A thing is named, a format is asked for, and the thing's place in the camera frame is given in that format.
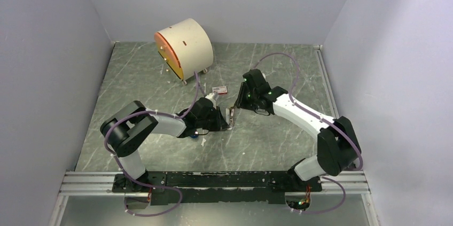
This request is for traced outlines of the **beige olive stapler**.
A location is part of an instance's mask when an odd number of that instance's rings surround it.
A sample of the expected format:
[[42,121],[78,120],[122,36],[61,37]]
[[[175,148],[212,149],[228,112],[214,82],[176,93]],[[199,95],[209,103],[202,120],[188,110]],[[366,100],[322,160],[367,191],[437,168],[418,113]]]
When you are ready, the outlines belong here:
[[225,110],[225,120],[228,124],[227,130],[232,130],[235,125],[234,114],[235,114],[234,107],[229,107]]

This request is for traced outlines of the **red staple box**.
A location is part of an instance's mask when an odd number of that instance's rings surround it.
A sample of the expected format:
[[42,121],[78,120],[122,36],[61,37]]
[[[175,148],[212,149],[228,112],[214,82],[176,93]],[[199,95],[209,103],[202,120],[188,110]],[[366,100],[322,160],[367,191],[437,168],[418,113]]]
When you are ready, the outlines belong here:
[[228,93],[228,89],[226,86],[212,87],[212,92],[215,92],[219,95],[225,95]]

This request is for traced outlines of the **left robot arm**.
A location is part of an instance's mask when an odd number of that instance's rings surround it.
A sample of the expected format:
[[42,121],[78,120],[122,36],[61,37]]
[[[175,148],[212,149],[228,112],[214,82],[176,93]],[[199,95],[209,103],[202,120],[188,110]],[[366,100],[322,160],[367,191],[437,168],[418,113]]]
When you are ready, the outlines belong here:
[[212,98],[201,97],[177,114],[147,110],[140,101],[133,101],[100,126],[106,146],[113,151],[128,174],[126,184],[133,191],[144,190],[148,172],[138,149],[150,134],[176,138],[195,137],[200,130],[208,133],[224,131],[229,124]]

